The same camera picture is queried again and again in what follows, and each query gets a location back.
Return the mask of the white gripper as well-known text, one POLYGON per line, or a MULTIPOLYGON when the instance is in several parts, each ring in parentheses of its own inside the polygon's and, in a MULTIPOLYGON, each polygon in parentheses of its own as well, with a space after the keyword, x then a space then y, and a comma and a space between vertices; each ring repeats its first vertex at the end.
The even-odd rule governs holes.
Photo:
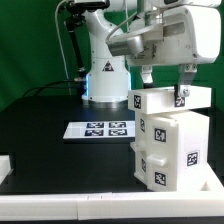
POLYGON ((131 66, 144 65, 140 71, 144 88, 154 87, 150 65, 181 64, 175 97, 188 97, 197 73, 196 64, 213 63, 219 55, 221 17, 215 8, 183 5, 164 11, 163 22, 163 39, 146 41, 144 51, 128 56, 127 61, 131 66))

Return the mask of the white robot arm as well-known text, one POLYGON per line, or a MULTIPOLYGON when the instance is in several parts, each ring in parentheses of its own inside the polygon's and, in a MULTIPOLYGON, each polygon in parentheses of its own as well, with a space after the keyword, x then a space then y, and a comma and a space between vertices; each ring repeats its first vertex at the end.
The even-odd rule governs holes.
POLYGON ((87 97, 92 102, 122 102, 131 89, 127 66, 149 76, 153 66, 179 67, 177 94, 187 97, 199 64, 220 51, 222 0, 96 0, 85 13, 92 67, 87 97))

